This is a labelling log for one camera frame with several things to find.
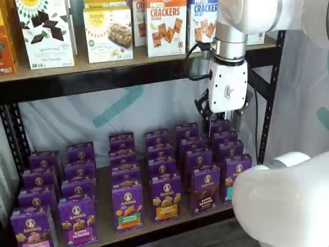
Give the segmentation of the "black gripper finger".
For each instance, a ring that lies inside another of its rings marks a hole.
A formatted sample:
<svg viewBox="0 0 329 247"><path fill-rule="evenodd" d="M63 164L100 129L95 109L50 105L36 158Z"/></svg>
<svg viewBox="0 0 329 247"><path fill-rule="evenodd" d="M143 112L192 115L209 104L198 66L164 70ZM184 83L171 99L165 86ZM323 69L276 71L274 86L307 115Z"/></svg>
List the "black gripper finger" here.
<svg viewBox="0 0 329 247"><path fill-rule="evenodd" d="M201 95L200 99L195 99L194 104L197 108L197 111L202 117L202 132L205 136L210 135L210 121L213 115L213 112L210 110L209 104L209 90L206 89Z"/></svg>
<svg viewBox="0 0 329 247"><path fill-rule="evenodd" d="M245 115L248 107L249 107L249 102L245 101L242 108L233 111L231 115L231 124L232 124L232 129L235 132L240 132L242 117Z"/></svg>

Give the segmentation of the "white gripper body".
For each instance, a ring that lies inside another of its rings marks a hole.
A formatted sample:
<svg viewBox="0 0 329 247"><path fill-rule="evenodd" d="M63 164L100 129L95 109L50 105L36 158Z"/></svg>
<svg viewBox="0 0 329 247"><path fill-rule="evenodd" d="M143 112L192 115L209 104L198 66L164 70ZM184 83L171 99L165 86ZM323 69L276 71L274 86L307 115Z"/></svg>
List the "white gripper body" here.
<svg viewBox="0 0 329 247"><path fill-rule="evenodd" d="M248 63L210 61L208 80L208 102L212 113L222 113L241 109L246 100Z"/></svg>

